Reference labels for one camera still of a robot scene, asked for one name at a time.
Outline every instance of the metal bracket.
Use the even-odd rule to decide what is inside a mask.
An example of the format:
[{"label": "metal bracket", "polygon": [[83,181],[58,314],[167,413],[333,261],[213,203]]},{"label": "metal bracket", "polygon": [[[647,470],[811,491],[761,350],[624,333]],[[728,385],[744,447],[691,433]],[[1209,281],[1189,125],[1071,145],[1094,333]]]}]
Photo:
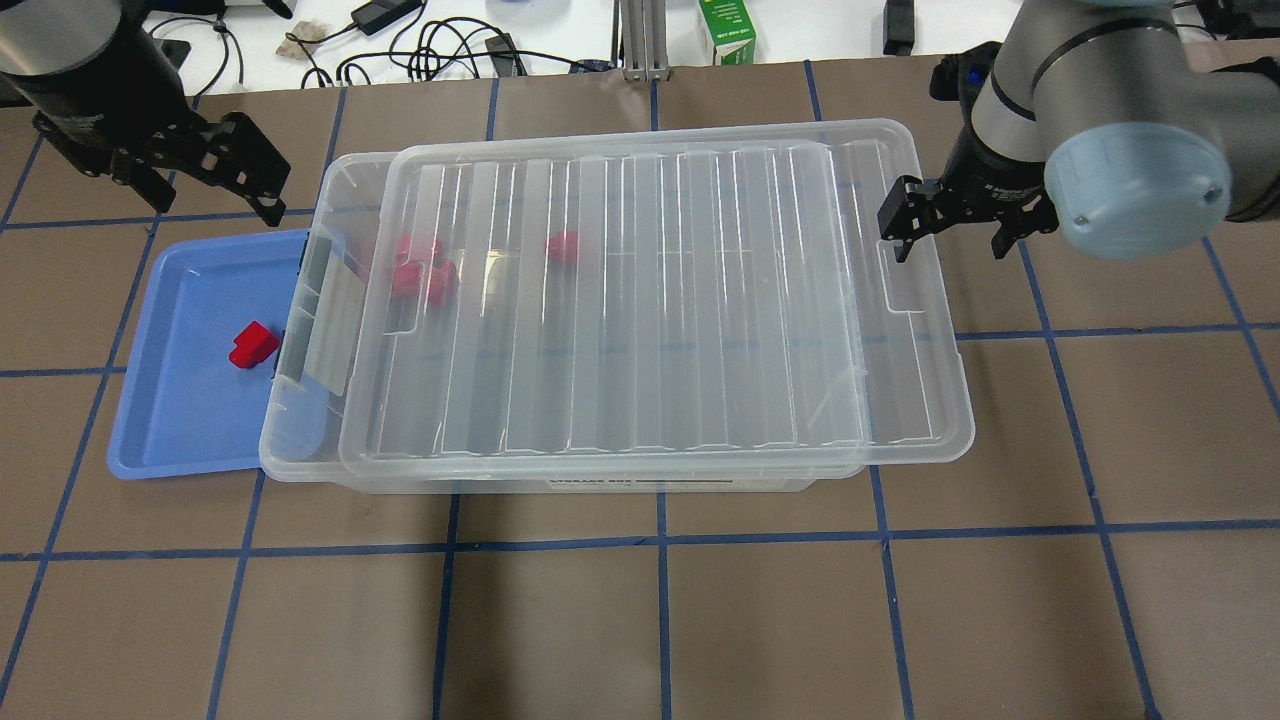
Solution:
[{"label": "metal bracket", "polygon": [[667,0],[614,0],[622,33],[622,74],[630,81],[667,79]]}]

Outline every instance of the brown table surface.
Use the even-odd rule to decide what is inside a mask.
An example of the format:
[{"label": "brown table surface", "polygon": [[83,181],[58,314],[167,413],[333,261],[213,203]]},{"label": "brown table surface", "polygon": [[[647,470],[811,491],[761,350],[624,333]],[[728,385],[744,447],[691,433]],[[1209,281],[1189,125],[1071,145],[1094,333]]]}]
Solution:
[{"label": "brown table surface", "polygon": [[[1275,44],[1198,45],[1202,68]],[[218,96],[293,163],[424,142],[895,118],[929,58]],[[0,111],[0,717],[1276,717],[1280,242],[1102,263],[940,241],[978,439],[792,495],[365,496],[105,452],[155,218]]]}]

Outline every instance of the transparent lid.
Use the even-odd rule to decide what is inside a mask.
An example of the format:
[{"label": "transparent lid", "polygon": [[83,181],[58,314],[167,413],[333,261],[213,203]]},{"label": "transparent lid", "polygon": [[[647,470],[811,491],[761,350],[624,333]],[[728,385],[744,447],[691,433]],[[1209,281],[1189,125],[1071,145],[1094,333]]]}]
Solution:
[{"label": "transparent lid", "polygon": [[728,480],[959,456],[936,251],[900,265],[876,228],[904,173],[890,120],[406,150],[360,273],[342,464]]}]

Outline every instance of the blue tray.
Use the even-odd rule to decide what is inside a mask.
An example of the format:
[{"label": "blue tray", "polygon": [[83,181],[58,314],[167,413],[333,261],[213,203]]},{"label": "blue tray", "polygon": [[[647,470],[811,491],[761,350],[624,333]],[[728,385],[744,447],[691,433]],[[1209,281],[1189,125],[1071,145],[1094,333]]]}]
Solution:
[{"label": "blue tray", "polygon": [[127,480],[256,468],[276,355],[230,364],[252,320],[280,336],[306,231],[174,245],[156,258],[106,464]]}]

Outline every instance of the power adapter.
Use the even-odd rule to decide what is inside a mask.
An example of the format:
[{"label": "power adapter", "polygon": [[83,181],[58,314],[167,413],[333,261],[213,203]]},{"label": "power adapter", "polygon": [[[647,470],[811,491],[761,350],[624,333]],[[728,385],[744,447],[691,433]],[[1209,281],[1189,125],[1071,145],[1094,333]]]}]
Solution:
[{"label": "power adapter", "polygon": [[365,35],[374,35],[422,6],[426,0],[370,0],[351,12],[351,22]]}]

